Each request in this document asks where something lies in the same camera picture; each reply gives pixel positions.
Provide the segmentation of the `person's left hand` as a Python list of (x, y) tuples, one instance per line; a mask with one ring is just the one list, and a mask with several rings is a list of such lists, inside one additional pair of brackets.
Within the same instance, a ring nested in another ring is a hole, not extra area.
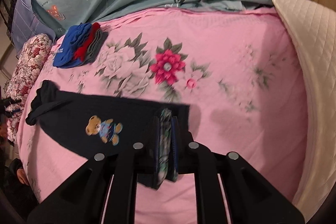
[(17, 177), (18, 177), (18, 180), (24, 184), (24, 185), (30, 185), (29, 184), (29, 181), (28, 181), (28, 178), (26, 176), (26, 173), (25, 173), (25, 170), (23, 168), (19, 168), (17, 169)]

